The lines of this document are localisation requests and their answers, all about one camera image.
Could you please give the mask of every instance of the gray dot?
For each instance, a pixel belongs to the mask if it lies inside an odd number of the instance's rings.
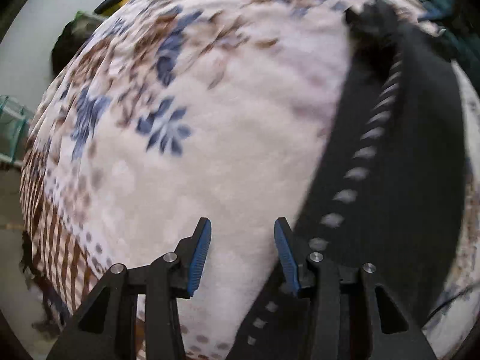
[[[230,345],[225,342],[222,342],[217,345],[217,349],[220,349],[220,350],[227,350],[228,348],[230,348]]]
[[[197,341],[201,342],[202,344],[206,344],[208,342],[208,338],[205,337],[204,335],[198,335],[197,336]]]

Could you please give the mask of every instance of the silver screw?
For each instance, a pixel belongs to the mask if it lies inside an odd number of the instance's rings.
[[[313,253],[310,253],[310,259],[315,263],[319,263],[323,260],[323,254],[314,251]]]
[[[165,254],[163,259],[168,263],[172,263],[177,259],[177,255],[171,251],[170,253]]]
[[[119,274],[121,271],[123,271],[123,264],[114,264],[110,270],[113,274]]]
[[[324,251],[327,248],[328,241],[323,238],[312,238],[308,241],[308,246],[313,251]]]
[[[372,274],[377,270],[377,267],[373,265],[371,262],[367,262],[363,264],[363,270],[368,274]]]

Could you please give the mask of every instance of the blue gripper pad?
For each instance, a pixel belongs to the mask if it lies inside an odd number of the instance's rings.
[[[286,284],[296,296],[300,290],[298,266],[293,258],[289,243],[287,242],[287,238],[285,237],[282,226],[278,220],[275,221],[274,238],[275,245],[277,245],[278,257],[282,264],[283,274],[285,275]]]
[[[212,239],[212,224],[209,220],[203,226],[202,234],[198,238],[198,243],[191,259],[190,268],[188,270],[188,285],[187,292],[193,296],[194,292],[200,285],[202,278],[203,266],[207,259],[208,248]]]

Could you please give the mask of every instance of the wrinkled fabric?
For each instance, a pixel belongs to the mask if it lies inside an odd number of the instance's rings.
[[[355,48],[344,10],[369,1],[130,0],[97,29],[46,91],[22,172],[33,262],[70,312],[112,263],[150,264],[207,216],[203,278],[179,317],[189,357],[225,358],[277,260],[274,220],[295,223],[328,142]],[[423,12],[387,1],[404,19]],[[476,255],[470,229],[455,266]],[[447,291],[478,274],[461,266]],[[460,340],[429,338],[439,356]]]

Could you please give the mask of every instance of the white floor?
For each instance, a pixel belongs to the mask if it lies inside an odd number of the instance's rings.
[[[28,0],[0,43],[0,95],[12,95],[35,110],[53,79],[50,53],[63,27],[77,11],[92,12],[102,1]],[[22,345],[41,360],[52,342],[31,327],[43,320],[44,312],[19,268],[23,223],[19,183],[18,172],[0,171],[0,309]],[[17,229],[7,229],[11,225]]]
[[[0,95],[35,110],[53,79],[50,53],[63,27],[102,1],[28,0],[0,43]]]

